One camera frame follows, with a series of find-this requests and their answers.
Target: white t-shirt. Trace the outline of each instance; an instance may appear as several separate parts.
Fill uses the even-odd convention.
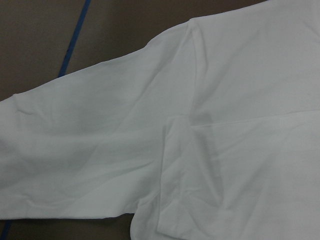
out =
[[[0,219],[318,240],[320,1],[269,0],[0,102]]]

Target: brown surface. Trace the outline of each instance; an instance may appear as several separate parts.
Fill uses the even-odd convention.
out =
[[[263,0],[92,0],[67,72],[136,51],[190,18],[259,2]],[[56,78],[83,3],[0,1],[0,100]],[[127,240],[132,216],[15,220],[8,240]]]

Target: white shirt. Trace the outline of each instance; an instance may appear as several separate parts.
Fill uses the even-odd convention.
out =
[[[318,240],[320,1],[197,17],[0,102],[0,219]]]

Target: shirt sleeve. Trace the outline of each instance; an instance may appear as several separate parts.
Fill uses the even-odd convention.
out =
[[[0,219],[106,218],[158,191],[163,127],[188,114],[188,23],[0,102]]]

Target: blue line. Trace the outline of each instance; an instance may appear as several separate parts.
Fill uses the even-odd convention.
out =
[[[11,227],[11,224],[12,224],[12,220],[5,221],[4,227],[2,230],[2,234],[0,236],[0,240],[6,240],[8,233],[9,233],[9,230],[10,230],[10,227]]]
[[[80,30],[81,30],[81,27],[82,27],[82,25],[84,23],[84,20],[85,20],[85,17],[86,17],[90,2],[91,2],[91,0],[85,0],[85,2],[84,2],[80,17],[79,17],[78,22],[77,22],[77,24],[75,26],[71,41],[69,43],[69,47],[68,47],[68,49],[66,51],[66,54],[64,56],[62,66],[61,66],[60,72],[58,74],[58,78],[66,75],[67,67],[68,67],[71,55],[72,55],[72,53],[74,51],[74,48],[75,48],[75,45],[76,45]]]

